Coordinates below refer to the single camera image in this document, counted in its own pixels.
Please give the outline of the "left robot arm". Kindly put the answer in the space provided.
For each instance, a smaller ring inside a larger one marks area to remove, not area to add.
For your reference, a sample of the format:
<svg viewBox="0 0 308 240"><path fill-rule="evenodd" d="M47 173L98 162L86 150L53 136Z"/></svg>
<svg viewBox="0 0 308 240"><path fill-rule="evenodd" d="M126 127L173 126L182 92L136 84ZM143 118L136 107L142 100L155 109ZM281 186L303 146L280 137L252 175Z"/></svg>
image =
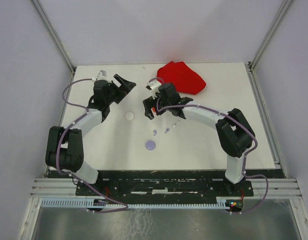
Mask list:
<svg viewBox="0 0 308 240"><path fill-rule="evenodd" d="M99 171L84 160L83 138L97 125L106 120L112 103L119 104L127 94L136 87L118 74L113 78L116 85L107 79L105 71L100 71L97 78L84 78L70 83L62 93L67 105L82 108L85 112L73 120L67 127L53 126L49 130L45 162L56 168L61 175L68 174L78 181L87 183L87 190L99 195L104 190L104 182L98 179ZM93 82L93 94L87 106L71 103L65 93L72 85L80 82Z"/></svg>

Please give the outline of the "white earbud charging case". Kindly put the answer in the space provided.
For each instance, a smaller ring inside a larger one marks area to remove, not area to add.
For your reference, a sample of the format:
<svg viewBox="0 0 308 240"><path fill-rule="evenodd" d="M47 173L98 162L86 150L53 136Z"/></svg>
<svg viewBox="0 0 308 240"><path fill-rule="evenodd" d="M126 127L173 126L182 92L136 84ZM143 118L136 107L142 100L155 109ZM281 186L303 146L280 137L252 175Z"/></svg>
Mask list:
<svg viewBox="0 0 308 240"><path fill-rule="evenodd" d="M134 118L135 118L135 115L134 115L133 112L127 112L127 113L125 114L125 119L126 119L127 121L132 121Z"/></svg>

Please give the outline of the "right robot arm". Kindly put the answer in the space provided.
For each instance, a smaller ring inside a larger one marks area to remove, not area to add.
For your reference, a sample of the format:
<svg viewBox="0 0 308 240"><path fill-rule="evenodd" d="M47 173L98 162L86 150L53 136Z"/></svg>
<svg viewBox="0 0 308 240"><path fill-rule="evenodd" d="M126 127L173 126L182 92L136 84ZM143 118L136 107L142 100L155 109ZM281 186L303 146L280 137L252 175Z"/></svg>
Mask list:
<svg viewBox="0 0 308 240"><path fill-rule="evenodd" d="M241 191L240 181L245 178L247 155L254 151L258 142L255 133L241 110L220 111L181 97L172 83L162 84L158 80L147 82L151 96L143 100L145 116L150 120L166 111L184 120L196 121L216 130L221 148L227 154L223 183L225 193L230 196Z"/></svg>

